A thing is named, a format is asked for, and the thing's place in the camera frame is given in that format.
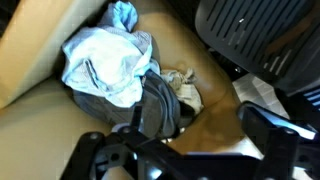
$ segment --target black mesh chair back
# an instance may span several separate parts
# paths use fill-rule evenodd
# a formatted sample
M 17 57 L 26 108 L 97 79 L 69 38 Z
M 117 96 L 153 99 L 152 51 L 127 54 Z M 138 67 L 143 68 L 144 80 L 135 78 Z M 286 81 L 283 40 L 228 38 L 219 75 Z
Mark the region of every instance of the black mesh chair back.
M 320 84 L 319 16 L 320 0 L 201 0 L 195 24 L 205 43 L 290 96 Z

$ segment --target crumpled fabric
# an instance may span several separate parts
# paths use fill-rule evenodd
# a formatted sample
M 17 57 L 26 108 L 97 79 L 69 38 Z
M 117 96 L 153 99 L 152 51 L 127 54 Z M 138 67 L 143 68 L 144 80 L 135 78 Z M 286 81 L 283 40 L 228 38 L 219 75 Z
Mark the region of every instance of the crumpled fabric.
M 72 89 L 105 97 L 118 107 L 131 107 L 142 97 L 139 76 L 159 74 L 151 59 L 149 33 L 130 33 L 138 15 L 130 2 L 110 3 L 98 27 L 82 28 L 62 46 L 66 65 L 62 81 Z
M 197 115 L 203 109 L 201 97 L 192 84 L 196 81 L 194 71 L 189 68 L 186 74 L 182 74 L 177 70 L 162 70 L 162 79 L 169 84 L 179 101 L 191 106 Z

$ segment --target light blue cloth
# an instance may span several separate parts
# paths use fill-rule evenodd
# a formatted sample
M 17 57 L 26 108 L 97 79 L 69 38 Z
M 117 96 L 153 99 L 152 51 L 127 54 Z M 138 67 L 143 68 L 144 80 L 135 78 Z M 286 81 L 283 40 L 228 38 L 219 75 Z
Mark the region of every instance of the light blue cloth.
M 139 76 L 159 65 L 151 60 L 151 35 L 130 33 L 138 15 L 131 3 L 111 3 L 99 27 L 82 28 L 63 44 L 66 66 L 62 81 L 72 89 L 105 97 L 118 107 L 141 100 Z

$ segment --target beige upholstery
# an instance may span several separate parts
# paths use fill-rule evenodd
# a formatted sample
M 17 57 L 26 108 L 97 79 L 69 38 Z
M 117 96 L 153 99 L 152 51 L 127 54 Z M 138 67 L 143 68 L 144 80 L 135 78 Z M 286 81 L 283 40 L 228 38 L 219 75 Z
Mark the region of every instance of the beige upholstery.
M 200 40 L 162 1 L 131 1 L 140 14 L 136 29 L 153 35 L 153 55 L 162 68 L 195 69 L 196 87 L 205 105 L 195 122 L 170 146 L 181 153 L 228 150 L 243 138 L 236 117 L 239 100 L 232 84 Z M 62 42 L 102 4 L 88 2 L 58 1 L 61 4 L 57 5 L 57 1 L 49 0 L 23 1 L 0 44 L 0 107 L 50 75 Z M 40 12 L 31 11 L 31 6 Z M 27 27 L 31 21 L 38 25 Z M 12 67 L 10 71 L 3 68 L 7 64 Z M 0 179 L 58 179 L 80 135 L 93 130 L 108 134 L 110 127 L 75 106 L 60 82 L 45 80 L 0 110 Z

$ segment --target tan leather seat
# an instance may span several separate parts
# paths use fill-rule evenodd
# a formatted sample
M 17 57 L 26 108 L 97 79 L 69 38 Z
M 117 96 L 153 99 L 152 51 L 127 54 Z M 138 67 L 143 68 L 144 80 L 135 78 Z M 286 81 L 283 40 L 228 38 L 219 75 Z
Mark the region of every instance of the tan leather seat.
M 183 26 L 172 9 L 163 1 L 131 1 L 140 15 L 136 29 L 150 32 L 153 35 L 153 55 L 159 60 L 162 68 L 172 68 L 180 71 L 185 71 L 189 67 L 194 68 L 197 76 L 196 87 L 205 106 L 195 122 L 170 146 L 180 153 L 226 151 L 244 136 L 236 117 L 239 100 L 230 80 L 207 53 L 200 40 Z M 22 2 L 27 7 L 28 1 Z M 33 8 L 35 11 L 42 8 L 50 9 L 50 3 L 44 4 L 47 7 L 42 4 Z M 77 17 L 79 15 L 77 13 L 82 13 L 82 11 L 85 12 L 87 17 L 90 15 L 83 10 L 86 9 L 87 4 L 87 1 L 84 0 L 75 0 L 72 3 L 70 0 L 66 4 L 70 7 L 64 8 L 63 13 L 61 11 L 48 12 L 45 18 L 50 19 L 51 16 L 55 16 L 56 12 L 60 13 L 61 17 L 59 16 L 60 20 L 58 22 L 52 22 L 56 24 L 56 29 L 41 29 L 42 31 L 48 31 L 47 34 L 52 36 L 48 36 L 46 40 L 41 41 L 41 43 L 45 43 L 43 48 L 35 47 L 41 51 L 38 54 L 42 54 L 42 56 L 34 54 L 28 56 L 31 63 L 31 65 L 29 64 L 30 67 L 43 66 L 43 64 L 37 65 L 37 63 L 41 64 L 44 52 L 52 54 L 45 58 L 46 61 L 50 61 L 50 67 L 52 67 L 51 65 L 56 62 L 56 58 L 61 53 L 56 48 L 61 46 L 61 42 L 68 38 L 66 34 L 72 34 L 77 28 L 68 23 L 72 22 L 72 19 L 77 19 L 78 22 Z M 77 11 L 78 9 L 73 6 L 81 7 L 82 11 Z M 24 9 L 23 7 L 18 9 L 17 13 L 21 14 L 24 13 L 24 10 L 27 11 L 27 8 Z M 10 48 L 8 48 L 10 44 L 6 45 L 6 43 L 12 42 L 7 41 L 8 38 L 6 37 L 17 34 L 19 29 L 15 27 L 20 27 L 21 23 L 25 23 L 20 22 L 20 20 L 28 19 L 25 16 L 29 16 L 29 14 L 23 14 L 21 17 L 24 18 L 20 19 L 18 18 L 20 16 L 15 16 L 14 22 L 10 24 L 8 29 L 10 32 L 6 32 L 5 39 L 2 39 L 0 52 L 2 52 L 1 48 L 7 48 L 10 51 Z M 37 18 L 34 18 L 33 23 L 41 23 L 41 21 L 38 22 Z M 33 41 L 37 41 L 37 39 L 28 38 L 28 41 L 30 41 L 30 44 L 36 44 Z M 34 48 L 27 45 L 17 45 L 17 47 Z M 16 53 L 14 51 L 19 52 L 19 49 L 11 49 L 11 53 Z M 20 58 L 18 55 L 12 55 L 12 57 Z M 43 74 L 40 71 L 37 73 L 36 71 L 30 77 Z M 24 82 L 26 79 L 16 80 L 15 83 L 20 81 Z M 101 131 L 107 135 L 110 128 L 110 126 L 82 112 L 74 104 L 70 94 L 59 80 L 53 77 L 46 79 L 44 82 L 33 86 L 25 95 L 16 99 L 14 103 L 0 110 L 0 179 L 59 179 L 81 134 L 87 131 Z

